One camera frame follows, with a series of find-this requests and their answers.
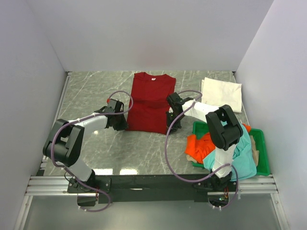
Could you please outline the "red t shirt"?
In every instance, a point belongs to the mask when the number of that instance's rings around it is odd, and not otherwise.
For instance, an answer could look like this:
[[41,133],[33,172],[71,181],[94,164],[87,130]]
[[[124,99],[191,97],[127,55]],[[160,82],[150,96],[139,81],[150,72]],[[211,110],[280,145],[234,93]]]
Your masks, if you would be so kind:
[[153,76],[146,72],[134,74],[128,112],[128,131],[167,132],[166,112],[169,111],[167,97],[175,90],[176,79],[167,75]]

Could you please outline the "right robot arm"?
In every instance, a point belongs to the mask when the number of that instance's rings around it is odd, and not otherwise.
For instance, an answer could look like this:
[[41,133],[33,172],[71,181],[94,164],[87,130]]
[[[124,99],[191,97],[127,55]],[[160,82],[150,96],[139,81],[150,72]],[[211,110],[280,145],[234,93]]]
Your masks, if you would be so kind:
[[[231,180],[232,170],[235,170],[232,164],[233,154],[236,145],[243,136],[243,129],[232,108],[225,104],[216,110],[207,109],[206,104],[190,97],[182,99],[176,92],[169,95],[166,101],[172,112],[166,113],[167,133],[164,152],[171,173],[187,183],[200,183],[209,180],[212,189],[222,191]],[[167,157],[168,136],[181,128],[180,121],[184,116],[190,116],[207,123],[211,140],[215,146],[214,165],[211,173],[197,180],[185,179],[176,174]]]

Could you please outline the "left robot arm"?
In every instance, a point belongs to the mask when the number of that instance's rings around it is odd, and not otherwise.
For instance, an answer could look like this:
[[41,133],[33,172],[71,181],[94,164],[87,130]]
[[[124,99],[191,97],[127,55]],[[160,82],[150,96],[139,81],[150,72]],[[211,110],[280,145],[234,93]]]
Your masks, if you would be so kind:
[[79,181],[86,193],[99,188],[95,172],[81,159],[83,138],[100,129],[112,127],[115,131],[128,128],[123,114],[124,103],[108,99],[107,105],[85,118],[66,121],[58,119],[43,146],[43,154],[60,166],[67,168]]

